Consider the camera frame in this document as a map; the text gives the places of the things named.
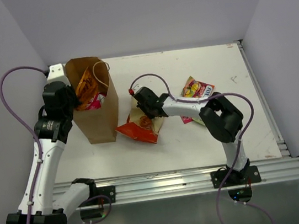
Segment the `aluminium extrusion rail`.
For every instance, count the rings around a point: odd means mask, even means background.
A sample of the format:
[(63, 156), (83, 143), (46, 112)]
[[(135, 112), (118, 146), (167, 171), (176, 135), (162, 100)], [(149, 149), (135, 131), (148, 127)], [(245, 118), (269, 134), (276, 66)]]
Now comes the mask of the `aluminium extrusion rail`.
[[(220, 167), (183, 169), (171, 172), (132, 175), (109, 179), (97, 179), (99, 188), (114, 186), (115, 203), (128, 204), (177, 196), (186, 196), (216, 191), (215, 171)], [(251, 186), (299, 180), (299, 157), (257, 161), (251, 164), (242, 185)]]

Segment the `small green candy packet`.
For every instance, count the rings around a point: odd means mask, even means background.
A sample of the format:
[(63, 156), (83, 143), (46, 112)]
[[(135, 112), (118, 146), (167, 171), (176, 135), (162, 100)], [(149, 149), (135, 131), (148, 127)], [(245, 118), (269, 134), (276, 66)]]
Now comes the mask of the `small green candy packet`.
[(193, 119), (194, 122), (201, 124), (202, 126), (205, 126), (205, 123), (201, 119)]

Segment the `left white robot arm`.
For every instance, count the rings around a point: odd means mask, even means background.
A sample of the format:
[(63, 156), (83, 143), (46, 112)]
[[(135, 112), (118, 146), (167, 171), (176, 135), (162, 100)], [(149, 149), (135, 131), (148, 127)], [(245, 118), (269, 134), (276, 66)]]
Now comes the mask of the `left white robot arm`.
[(7, 224), (67, 224), (81, 204), (91, 206), (98, 201), (95, 181), (87, 178), (75, 179), (62, 197), (53, 200), (57, 169), (78, 99), (73, 88), (61, 81), (44, 86), (42, 97), (28, 184), (17, 212), (8, 214)]

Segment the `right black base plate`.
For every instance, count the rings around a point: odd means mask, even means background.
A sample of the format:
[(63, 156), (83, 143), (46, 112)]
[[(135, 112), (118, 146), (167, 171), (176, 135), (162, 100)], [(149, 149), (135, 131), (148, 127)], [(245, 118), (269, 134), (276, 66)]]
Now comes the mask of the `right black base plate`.
[[(220, 168), (219, 170), (210, 173), (212, 185), (215, 189), (220, 187), (228, 171), (229, 169)], [(223, 187), (259, 183), (261, 181), (262, 178), (259, 174), (258, 167), (246, 165), (240, 172), (232, 170), (229, 177), (224, 182)]]

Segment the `cassava chips bag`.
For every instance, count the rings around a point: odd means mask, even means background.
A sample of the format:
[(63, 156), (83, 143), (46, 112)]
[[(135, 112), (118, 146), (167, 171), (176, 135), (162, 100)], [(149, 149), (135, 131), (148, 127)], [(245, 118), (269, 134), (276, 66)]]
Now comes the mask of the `cassava chips bag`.
[(163, 117), (150, 119), (137, 107), (137, 100), (131, 98), (131, 110), (127, 121), (116, 128), (116, 131), (130, 139), (156, 144), (158, 135), (164, 123)]

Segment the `small pink candy packet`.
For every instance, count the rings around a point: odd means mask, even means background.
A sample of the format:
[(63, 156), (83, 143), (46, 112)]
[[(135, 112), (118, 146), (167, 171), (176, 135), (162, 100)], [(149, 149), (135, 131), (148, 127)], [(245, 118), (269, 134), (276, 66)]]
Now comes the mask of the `small pink candy packet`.
[(182, 122), (183, 122), (184, 124), (188, 124), (188, 123), (190, 123), (190, 122), (193, 121), (192, 118), (190, 118), (190, 117), (186, 117), (186, 116), (182, 116), (182, 117), (181, 117), (181, 120), (182, 120)]

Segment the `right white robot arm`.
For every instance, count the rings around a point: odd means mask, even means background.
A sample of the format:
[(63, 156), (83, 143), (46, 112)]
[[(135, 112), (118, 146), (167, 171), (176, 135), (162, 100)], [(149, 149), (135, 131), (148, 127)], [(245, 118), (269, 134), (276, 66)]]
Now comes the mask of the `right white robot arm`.
[(243, 114), (227, 98), (216, 94), (216, 98), (203, 103), (196, 98), (183, 100), (163, 93), (157, 96), (147, 87), (129, 89), (137, 100), (137, 107), (150, 119), (186, 116), (201, 119), (211, 136), (222, 143), (226, 156), (226, 174), (216, 173), (221, 182), (240, 185), (248, 178), (249, 158), (245, 155), (241, 140)]

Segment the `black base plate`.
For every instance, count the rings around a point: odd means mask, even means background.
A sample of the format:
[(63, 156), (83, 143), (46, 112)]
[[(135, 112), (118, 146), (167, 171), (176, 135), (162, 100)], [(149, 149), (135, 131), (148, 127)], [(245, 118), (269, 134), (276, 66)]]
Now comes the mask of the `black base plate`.
[(97, 187), (86, 200), (83, 200), (79, 207), (104, 205), (116, 202), (116, 187), (114, 185)]
[[(220, 168), (219, 170), (210, 173), (212, 185), (215, 189), (220, 187), (228, 171), (229, 169)], [(262, 178), (259, 174), (258, 167), (246, 165), (240, 172), (232, 170), (229, 177), (224, 182), (223, 187), (259, 183), (261, 181)]]

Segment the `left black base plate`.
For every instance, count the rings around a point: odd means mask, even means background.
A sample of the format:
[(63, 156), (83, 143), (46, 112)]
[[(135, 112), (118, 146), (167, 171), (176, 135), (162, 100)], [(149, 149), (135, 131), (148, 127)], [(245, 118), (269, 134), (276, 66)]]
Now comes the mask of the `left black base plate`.
[(116, 187), (114, 185), (97, 187), (86, 200), (83, 200), (79, 207), (104, 205), (116, 202)]

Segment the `colourful fruit candy packet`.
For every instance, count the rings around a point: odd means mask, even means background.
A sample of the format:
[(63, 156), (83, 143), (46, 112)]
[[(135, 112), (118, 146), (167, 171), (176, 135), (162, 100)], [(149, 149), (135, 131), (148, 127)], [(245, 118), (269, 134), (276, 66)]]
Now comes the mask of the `colourful fruit candy packet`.
[(185, 86), (181, 92), (184, 98), (202, 98), (212, 96), (215, 85), (204, 83), (194, 79), (192, 76), (186, 81)]

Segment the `orange Kettle chips bag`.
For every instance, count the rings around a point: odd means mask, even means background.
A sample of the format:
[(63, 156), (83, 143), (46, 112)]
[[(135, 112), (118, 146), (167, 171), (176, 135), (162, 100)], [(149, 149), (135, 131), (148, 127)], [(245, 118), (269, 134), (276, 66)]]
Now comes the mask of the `orange Kettle chips bag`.
[(98, 94), (98, 87), (97, 80), (89, 68), (86, 68), (75, 90), (80, 103), (79, 106), (76, 107), (77, 111), (84, 111), (89, 107)]

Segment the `brown paper bag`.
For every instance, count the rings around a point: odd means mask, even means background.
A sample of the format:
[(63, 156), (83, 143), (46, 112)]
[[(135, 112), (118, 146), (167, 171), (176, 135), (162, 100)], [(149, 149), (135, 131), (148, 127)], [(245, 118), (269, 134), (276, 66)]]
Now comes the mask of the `brown paper bag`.
[(77, 111), (75, 108), (73, 114), (74, 123), (93, 145), (115, 142), (119, 117), (119, 101), (109, 73), (110, 66), (102, 59), (93, 56), (69, 60), (65, 65), (65, 69), (74, 91), (86, 68), (89, 68), (98, 82), (98, 93), (105, 93), (106, 97), (100, 109)]

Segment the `pink silver chips bag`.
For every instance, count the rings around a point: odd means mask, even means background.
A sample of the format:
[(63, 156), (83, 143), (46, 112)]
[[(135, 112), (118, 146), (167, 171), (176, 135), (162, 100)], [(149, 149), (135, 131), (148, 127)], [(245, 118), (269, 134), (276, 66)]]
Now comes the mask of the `pink silver chips bag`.
[(106, 94), (98, 93), (87, 103), (85, 110), (96, 110), (100, 109), (104, 103)]

